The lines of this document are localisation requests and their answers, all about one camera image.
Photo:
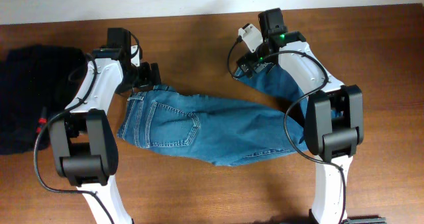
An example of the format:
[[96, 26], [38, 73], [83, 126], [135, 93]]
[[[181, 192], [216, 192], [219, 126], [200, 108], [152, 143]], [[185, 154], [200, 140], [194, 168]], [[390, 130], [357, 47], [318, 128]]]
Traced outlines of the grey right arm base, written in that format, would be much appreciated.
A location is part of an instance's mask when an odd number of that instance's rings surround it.
[[385, 217], [355, 217], [347, 218], [343, 224], [387, 224]]

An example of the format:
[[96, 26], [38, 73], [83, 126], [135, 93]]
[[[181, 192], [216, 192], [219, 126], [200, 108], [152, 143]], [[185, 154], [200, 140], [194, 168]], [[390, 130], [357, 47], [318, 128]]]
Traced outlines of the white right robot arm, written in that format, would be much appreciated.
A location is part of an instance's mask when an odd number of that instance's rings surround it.
[[357, 85], [345, 85], [312, 53], [299, 31], [289, 31], [279, 8], [258, 14], [259, 25], [244, 25], [237, 43], [248, 52], [237, 60], [234, 78], [253, 78], [268, 64], [285, 70], [300, 88], [297, 105], [307, 101], [303, 137], [315, 163], [312, 223], [351, 223], [346, 213], [348, 170], [364, 139], [363, 96]]

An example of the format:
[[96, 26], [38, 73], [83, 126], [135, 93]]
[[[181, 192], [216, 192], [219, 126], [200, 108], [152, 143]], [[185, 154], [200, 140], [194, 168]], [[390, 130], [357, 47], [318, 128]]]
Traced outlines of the blue denim jeans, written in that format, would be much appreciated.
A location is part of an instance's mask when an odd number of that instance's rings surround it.
[[132, 94], [117, 136], [158, 154], [241, 166], [305, 152], [303, 127], [259, 103], [182, 95], [168, 85]]

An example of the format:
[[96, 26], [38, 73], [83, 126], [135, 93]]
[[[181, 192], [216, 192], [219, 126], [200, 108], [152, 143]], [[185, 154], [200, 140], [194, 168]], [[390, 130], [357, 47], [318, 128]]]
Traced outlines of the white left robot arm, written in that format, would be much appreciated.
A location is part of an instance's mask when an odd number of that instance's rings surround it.
[[54, 164], [97, 223], [132, 223], [117, 188], [119, 151], [107, 113], [114, 95], [160, 84], [158, 65], [142, 61], [138, 39], [125, 28], [108, 28], [106, 44], [86, 58], [76, 96], [46, 125]]

